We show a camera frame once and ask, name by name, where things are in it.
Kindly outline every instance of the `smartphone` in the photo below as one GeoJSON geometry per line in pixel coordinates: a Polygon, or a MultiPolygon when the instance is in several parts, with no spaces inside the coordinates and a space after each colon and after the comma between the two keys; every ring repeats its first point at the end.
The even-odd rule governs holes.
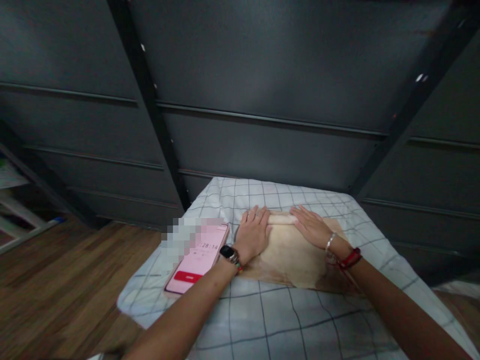
{"type": "Polygon", "coordinates": [[[217,262],[229,231],[228,224],[202,225],[196,247],[191,248],[171,272],[164,291],[172,295],[185,294],[217,262]]]}

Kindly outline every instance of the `smartwatch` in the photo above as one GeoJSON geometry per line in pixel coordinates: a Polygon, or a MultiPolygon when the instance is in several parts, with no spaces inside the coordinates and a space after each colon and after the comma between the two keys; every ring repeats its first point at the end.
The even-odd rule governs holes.
{"type": "Polygon", "coordinates": [[[230,263],[235,265],[236,268],[238,269],[239,274],[244,270],[244,268],[240,264],[239,253],[233,247],[230,247],[228,245],[222,246],[220,249],[220,255],[222,255],[230,263]]]}

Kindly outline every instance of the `red button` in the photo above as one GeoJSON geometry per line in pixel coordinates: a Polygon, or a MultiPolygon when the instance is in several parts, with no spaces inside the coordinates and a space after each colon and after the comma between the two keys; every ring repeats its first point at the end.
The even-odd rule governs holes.
{"type": "Polygon", "coordinates": [[[187,283],[195,284],[203,275],[194,274],[191,272],[177,271],[173,277],[175,280],[184,281],[187,283]]]}

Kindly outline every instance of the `checkered bedsheet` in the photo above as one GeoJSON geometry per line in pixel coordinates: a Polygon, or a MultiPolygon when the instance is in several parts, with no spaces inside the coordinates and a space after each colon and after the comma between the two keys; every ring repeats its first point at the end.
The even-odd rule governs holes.
{"type": "MultiPolygon", "coordinates": [[[[303,205],[335,218],[354,247],[420,305],[474,359],[462,326],[349,195],[252,179],[214,177],[184,218],[224,218],[233,242],[243,212],[255,205],[288,211],[303,205]]],[[[162,289],[163,243],[129,280],[118,308],[148,328],[174,300],[162,289]]],[[[363,298],[236,277],[225,289],[189,359],[407,359],[363,298]]]]}

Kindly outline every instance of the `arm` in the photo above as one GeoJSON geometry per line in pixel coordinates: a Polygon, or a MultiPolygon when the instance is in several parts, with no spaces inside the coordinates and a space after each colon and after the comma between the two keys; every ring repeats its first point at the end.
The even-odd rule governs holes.
{"type": "MultiPolygon", "coordinates": [[[[332,231],[322,218],[303,206],[290,211],[295,226],[313,245],[325,249],[332,231]]],[[[330,244],[339,260],[346,259],[352,246],[336,236],[330,244]]],[[[362,258],[348,272],[370,300],[398,345],[410,359],[470,359],[470,356],[408,295],[362,258]]]]}
{"type": "MultiPolygon", "coordinates": [[[[270,213],[258,206],[241,219],[233,247],[245,265],[268,243],[270,213]]],[[[125,360],[185,359],[220,295],[237,274],[237,267],[220,260],[183,294],[133,345],[125,360]]]]}

